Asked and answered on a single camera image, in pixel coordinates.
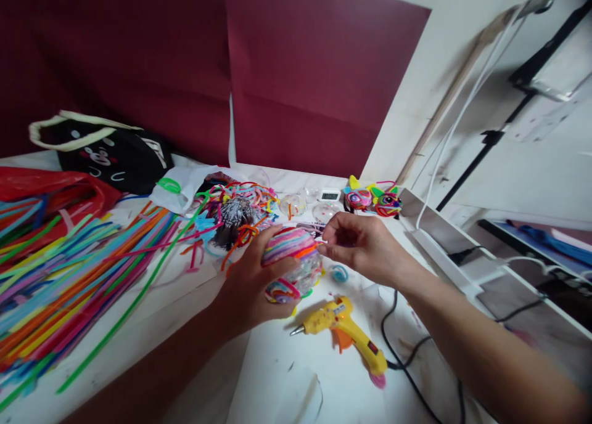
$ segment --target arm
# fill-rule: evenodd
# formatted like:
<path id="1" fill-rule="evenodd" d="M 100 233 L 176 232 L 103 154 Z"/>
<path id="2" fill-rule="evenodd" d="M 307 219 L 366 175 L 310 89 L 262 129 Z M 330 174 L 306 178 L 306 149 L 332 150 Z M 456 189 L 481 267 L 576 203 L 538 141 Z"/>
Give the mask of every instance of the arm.
<path id="1" fill-rule="evenodd" d="M 261 268 L 265 245 L 280 229 L 271 227 L 257 235 L 209 307 L 62 423 L 161 422 L 175 398 L 222 345 L 266 320 L 290 316 L 295 303 L 271 304 L 263 294 L 271 281 L 298 265 L 297 259 L 286 258 Z"/>
<path id="2" fill-rule="evenodd" d="M 538 351 L 422 267 L 382 221 L 338 213 L 319 252 L 401 291 L 460 380 L 501 422 L 584 422 L 581 391 Z"/>

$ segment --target red paper backdrop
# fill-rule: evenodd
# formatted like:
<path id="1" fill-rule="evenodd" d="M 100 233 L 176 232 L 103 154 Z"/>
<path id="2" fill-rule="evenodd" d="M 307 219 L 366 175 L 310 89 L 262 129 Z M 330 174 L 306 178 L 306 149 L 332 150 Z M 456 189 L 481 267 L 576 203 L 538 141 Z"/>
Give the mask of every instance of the red paper backdrop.
<path id="1" fill-rule="evenodd" d="M 228 162 L 224 0 L 0 0 L 0 31 L 1 156 L 36 150 L 27 126 L 65 109 Z"/>
<path id="2" fill-rule="evenodd" d="M 430 10 L 398 0 L 226 7 L 237 160 L 359 176 Z"/>

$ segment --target bundle of pipe cleaners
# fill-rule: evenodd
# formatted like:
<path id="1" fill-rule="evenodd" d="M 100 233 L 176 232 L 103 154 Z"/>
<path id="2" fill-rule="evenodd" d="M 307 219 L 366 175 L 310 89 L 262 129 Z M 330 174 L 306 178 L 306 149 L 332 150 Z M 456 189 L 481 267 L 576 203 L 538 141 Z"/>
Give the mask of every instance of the bundle of pipe cleaners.
<path id="1" fill-rule="evenodd" d="M 199 270 L 198 251 L 200 263 L 205 253 L 223 256 L 208 245 L 225 254 L 224 270 L 234 250 L 272 223 L 277 202 L 273 189 L 254 182 L 215 185 L 195 195 L 195 213 L 177 234 L 184 220 L 148 203 L 126 229 L 108 216 L 89 214 L 64 236 L 16 260 L 17 253 L 40 240 L 60 216 L 23 242 L 22 235 L 10 235 L 24 223 L 17 214 L 24 211 L 25 221 L 34 220 L 35 211 L 27 207 L 39 208 L 40 202 L 0 206 L 0 221 L 8 219 L 0 224 L 0 264 L 10 263 L 0 274 L 0 393 L 12 389 L 0 402 L 0 412 L 34 389 L 39 378 L 72 352 L 108 308 L 141 279 L 159 250 L 164 253 L 139 294 L 58 393 L 76 380 L 129 318 L 177 243 L 189 244 L 182 254 L 192 251 L 188 272 Z M 20 211 L 13 213 L 15 207 Z"/>

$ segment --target red plastic bag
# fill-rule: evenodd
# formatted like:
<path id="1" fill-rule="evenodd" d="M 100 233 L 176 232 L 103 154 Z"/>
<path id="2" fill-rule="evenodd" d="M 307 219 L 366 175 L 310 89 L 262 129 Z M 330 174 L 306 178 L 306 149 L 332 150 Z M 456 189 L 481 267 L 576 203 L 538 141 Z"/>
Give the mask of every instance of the red plastic bag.
<path id="1" fill-rule="evenodd" d="M 108 184 L 77 171 L 46 171 L 33 168 L 0 167 L 0 201 L 11 202 L 30 197 L 49 194 L 41 227 L 20 237 L 22 243 L 43 230 L 57 212 L 68 207 L 72 223 L 76 225 L 87 214 L 101 217 L 110 210 L 121 197 L 121 192 Z M 45 236 L 26 247 L 9 262 L 45 247 L 47 244 L 66 235 L 67 224 L 62 219 Z"/>

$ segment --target glue gun trigger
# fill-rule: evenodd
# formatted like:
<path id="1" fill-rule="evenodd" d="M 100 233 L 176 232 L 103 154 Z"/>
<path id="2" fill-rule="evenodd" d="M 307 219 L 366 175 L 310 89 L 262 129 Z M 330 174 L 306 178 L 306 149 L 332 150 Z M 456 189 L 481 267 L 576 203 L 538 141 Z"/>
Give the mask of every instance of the glue gun trigger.
<path id="1" fill-rule="evenodd" d="M 342 354 L 345 349 L 348 349 L 353 344 L 353 339 L 345 332 L 342 332 L 338 328 L 331 328 L 337 336 L 337 342 L 339 343 L 339 354 Z"/>

